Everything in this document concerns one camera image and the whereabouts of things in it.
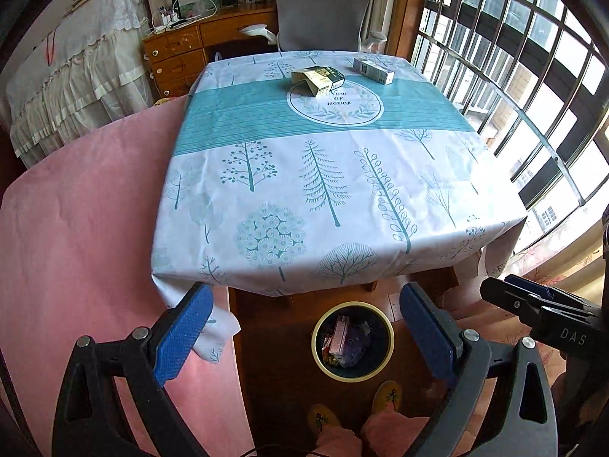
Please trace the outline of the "white long carton box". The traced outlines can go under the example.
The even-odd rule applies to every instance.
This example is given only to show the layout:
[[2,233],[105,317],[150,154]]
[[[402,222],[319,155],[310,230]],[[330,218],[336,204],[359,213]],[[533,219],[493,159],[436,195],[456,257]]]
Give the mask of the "white long carton box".
[[354,58],[352,67],[359,74],[368,77],[383,86],[390,85],[394,79],[393,70],[390,70],[375,61]]

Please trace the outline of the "olive green tea box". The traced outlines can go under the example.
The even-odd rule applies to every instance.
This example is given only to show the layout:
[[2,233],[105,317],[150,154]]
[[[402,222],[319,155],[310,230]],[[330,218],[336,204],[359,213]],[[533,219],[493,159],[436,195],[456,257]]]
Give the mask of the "olive green tea box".
[[311,66],[291,72],[293,85],[305,83],[314,97],[338,90],[345,83],[345,75],[330,66]]

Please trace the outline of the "purple plastic bag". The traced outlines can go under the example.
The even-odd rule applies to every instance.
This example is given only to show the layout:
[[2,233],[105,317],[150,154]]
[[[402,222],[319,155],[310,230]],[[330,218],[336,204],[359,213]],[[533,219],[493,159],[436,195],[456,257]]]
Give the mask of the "purple plastic bag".
[[371,343],[371,326],[367,321],[349,325],[349,334],[345,353],[342,355],[342,366],[352,367],[359,363]]

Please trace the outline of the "red white milk carton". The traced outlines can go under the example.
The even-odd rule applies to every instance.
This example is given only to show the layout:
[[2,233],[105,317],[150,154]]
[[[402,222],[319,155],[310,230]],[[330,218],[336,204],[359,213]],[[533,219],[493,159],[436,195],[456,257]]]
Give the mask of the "red white milk carton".
[[336,318],[335,331],[330,341],[328,353],[332,356],[342,356],[345,353],[348,334],[349,334],[350,319],[347,316],[340,315]]

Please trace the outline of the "blue cream trash bin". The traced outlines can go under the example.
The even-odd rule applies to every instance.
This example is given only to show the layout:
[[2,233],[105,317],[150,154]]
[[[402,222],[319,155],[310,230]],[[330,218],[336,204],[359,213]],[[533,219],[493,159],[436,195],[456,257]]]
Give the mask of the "blue cream trash bin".
[[371,380],[388,365],[395,345],[391,322],[378,307],[347,301],[317,321],[311,351],[323,374],[342,383]]

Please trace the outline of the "pink trousers legs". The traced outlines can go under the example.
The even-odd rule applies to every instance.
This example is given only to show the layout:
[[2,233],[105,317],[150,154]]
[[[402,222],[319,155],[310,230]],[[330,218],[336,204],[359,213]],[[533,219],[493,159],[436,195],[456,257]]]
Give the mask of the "pink trousers legs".
[[315,453],[323,456],[361,456],[363,443],[376,456],[403,456],[426,425],[426,417],[408,418],[393,411],[371,415],[362,436],[341,427],[327,427],[316,438]]

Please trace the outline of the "right yellow slipper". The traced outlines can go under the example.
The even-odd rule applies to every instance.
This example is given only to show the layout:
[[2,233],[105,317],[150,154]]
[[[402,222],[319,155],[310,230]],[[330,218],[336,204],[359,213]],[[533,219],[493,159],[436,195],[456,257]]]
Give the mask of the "right yellow slipper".
[[371,414],[378,414],[383,411],[398,412],[403,399],[403,389],[396,381],[383,382],[374,397],[371,405]]

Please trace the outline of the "yellow slipper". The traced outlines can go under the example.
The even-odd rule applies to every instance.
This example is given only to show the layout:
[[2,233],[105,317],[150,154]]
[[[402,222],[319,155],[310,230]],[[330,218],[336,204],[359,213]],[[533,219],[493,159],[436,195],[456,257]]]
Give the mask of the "yellow slipper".
[[383,411],[398,412],[403,399],[403,389],[396,381],[383,382],[374,397],[371,405],[371,414],[378,414]]
[[335,413],[323,404],[315,404],[309,409],[308,424],[316,438],[327,427],[341,427],[341,423]]

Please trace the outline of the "pink bed cover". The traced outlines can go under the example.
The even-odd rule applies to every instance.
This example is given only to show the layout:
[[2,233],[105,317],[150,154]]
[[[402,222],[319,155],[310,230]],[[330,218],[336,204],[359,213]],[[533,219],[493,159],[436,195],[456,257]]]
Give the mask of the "pink bed cover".
[[165,305],[152,281],[158,205],[185,99],[70,142],[1,204],[1,350],[43,455],[77,339],[123,339]]

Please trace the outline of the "left yellow slipper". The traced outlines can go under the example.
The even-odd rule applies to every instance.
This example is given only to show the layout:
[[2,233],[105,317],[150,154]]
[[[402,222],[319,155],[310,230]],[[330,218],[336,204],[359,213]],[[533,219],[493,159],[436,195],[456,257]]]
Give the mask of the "left yellow slipper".
[[309,409],[308,424],[316,438],[327,427],[341,427],[341,423],[335,413],[323,404],[315,404]]

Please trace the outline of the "window security grille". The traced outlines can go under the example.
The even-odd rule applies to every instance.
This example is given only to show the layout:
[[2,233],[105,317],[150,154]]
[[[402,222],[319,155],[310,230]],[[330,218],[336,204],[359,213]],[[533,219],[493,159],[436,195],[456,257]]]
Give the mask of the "window security grille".
[[414,65],[506,167],[527,208],[585,204],[608,179],[596,142],[608,68],[563,0],[424,0]]

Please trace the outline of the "tree print tablecloth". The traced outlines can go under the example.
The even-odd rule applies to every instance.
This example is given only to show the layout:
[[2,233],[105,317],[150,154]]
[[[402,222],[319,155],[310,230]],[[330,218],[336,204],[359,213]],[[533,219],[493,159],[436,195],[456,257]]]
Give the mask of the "tree print tablecloth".
[[[269,297],[362,285],[488,252],[525,221],[507,172],[407,60],[383,86],[358,55],[276,52],[206,65],[166,172],[152,279],[174,307],[195,283]],[[345,75],[314,97],[291,72]]]

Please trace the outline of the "white lace covered furniture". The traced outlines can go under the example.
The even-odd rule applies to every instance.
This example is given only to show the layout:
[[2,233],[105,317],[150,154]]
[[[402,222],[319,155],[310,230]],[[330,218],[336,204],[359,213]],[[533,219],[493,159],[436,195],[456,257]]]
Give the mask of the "white lace covered furniture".
[[5,88],[13,151],[27,167],[155,101],[142,0],[90,0],[65,17]]

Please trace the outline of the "grey office chair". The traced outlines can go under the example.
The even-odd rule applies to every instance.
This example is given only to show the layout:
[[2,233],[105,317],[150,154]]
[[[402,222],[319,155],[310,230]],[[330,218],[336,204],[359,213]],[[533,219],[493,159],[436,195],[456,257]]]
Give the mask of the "grey office chair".
[[242,34],[263,37],[282,52],[378,51],[387,36],[371,30],[361,36],[371,0],[276,0],[278,31],[264,24],[242,28]]

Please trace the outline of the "wooden desk with drawers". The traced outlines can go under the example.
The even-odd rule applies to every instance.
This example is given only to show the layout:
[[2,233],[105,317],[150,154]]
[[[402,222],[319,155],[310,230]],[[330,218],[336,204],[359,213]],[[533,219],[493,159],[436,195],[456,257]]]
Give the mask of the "wooden desk with drawers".
[[208,19],[145,38],[145,58],[159,95],[167,98],[187,94],[200,72],[217,58],[272,52],[274,48],[265,38],[242,33],[242,29],[254,24],[264,24],[276,32],[276,6],[258,3],[222,8]]

